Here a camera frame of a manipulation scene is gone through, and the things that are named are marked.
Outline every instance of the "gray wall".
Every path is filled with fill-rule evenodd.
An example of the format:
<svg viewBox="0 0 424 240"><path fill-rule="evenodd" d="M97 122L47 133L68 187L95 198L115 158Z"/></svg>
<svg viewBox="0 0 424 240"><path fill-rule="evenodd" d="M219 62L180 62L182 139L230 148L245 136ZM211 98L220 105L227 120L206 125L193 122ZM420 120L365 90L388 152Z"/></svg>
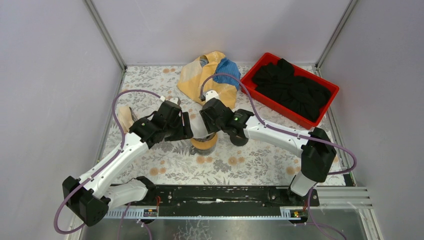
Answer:
<svg viewBox="0 0 424 240"><path fill-rule="evenodd" d="M322 67L386 239L423 239L424 1L362 0Z"/></svg>
<svg viewBox="0 0 424 240"><path fill-rule="evenodd" d="M127 64L186 64L221 51L315 63L349 0L95 0Z"/></svg>
<svg viewBox="0 0 424 240"><path fill-rule="evenodd" d="M62 181L94 164L120 70L82 0L2 1L0 62L0 239L62 240Z"/></svg>

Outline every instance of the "flower pattern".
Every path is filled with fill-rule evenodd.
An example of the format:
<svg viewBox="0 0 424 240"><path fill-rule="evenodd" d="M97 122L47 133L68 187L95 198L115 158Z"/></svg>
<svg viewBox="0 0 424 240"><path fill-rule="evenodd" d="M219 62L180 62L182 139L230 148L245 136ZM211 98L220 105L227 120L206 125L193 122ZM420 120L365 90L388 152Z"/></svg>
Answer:
<svg viewBox="0 0 424 240"><path fill-rule="evenodd" d="M252 66L240 66L244 76ZM312 66L302 66L313 72ZM179 97L181 108L189 112L191 119L199 118L202 106L184 95L178 88L182 66L129 66L122 90L144 89L166 98ZM301 126L273 111L267 106L253 101L260 116L271 122L303 130ZM117 106L130 106L138 118L156 111L161 102L152 95L131 92L121 96ZM239 91L235 109L252 109L248 97ZM331 138L330 124L324 116L320 128ZM114 181L122 184L131 178L146 176L155 184L184 185L279 185L287 186L300 171L301 160L288 151L266 142L249 140L245 146L234 146L228 135L217 133L215 150L208 156L192 155L190 140L161 142L155 144L146 154L138 156L133 163ZM121 142L121 135L115 122L109 128L102 157L106 156ZM341 170L336 159L331 172ZM342 175L331 175L325 186L344 186Z"/></svg>

